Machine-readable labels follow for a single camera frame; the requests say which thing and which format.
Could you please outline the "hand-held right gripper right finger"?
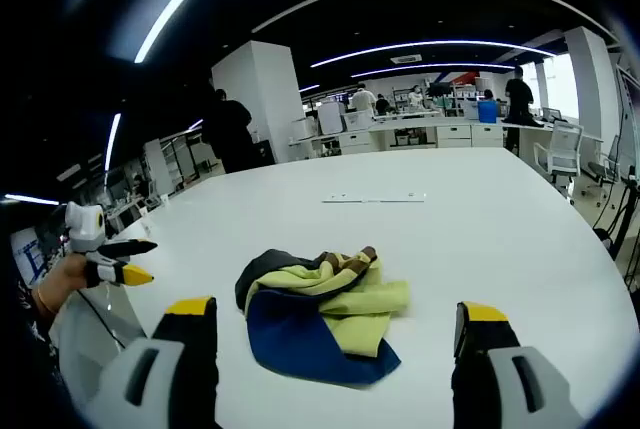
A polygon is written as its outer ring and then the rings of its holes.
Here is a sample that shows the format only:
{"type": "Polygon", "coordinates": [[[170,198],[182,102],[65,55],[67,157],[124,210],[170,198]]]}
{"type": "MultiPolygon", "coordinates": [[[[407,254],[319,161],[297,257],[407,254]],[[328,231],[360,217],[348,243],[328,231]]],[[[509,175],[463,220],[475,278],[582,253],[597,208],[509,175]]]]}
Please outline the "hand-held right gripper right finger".
{"type": "Polygon", "coordinates": [[[537,349],[520,344],[500,310],[456,307],[451,376],[455,428],[580,428],[570,385],[537,349]]]}

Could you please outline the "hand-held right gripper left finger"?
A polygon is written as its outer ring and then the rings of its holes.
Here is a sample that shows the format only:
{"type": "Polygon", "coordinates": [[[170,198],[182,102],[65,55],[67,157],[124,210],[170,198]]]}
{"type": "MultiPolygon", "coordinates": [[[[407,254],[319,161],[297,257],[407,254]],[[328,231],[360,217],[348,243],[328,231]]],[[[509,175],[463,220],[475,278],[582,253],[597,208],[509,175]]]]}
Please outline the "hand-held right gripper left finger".
{"type": "Polygon", "coordinates": [[[94,428],[217,428],[217,304],[178,301],[102,371],[94,428]]]}

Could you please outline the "person's left hand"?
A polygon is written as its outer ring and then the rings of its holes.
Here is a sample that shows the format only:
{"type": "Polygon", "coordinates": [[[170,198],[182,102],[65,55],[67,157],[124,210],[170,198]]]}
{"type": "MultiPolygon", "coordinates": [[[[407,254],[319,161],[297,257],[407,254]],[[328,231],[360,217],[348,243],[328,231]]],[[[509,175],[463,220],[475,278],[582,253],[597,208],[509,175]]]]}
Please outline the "person's left hand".
{"type": "Polygon", "coordinates": [[[74,291],[87,288],[86,266],[82,254],[64,256],[33,290],[41,308],[56,315],[74,291]]]}

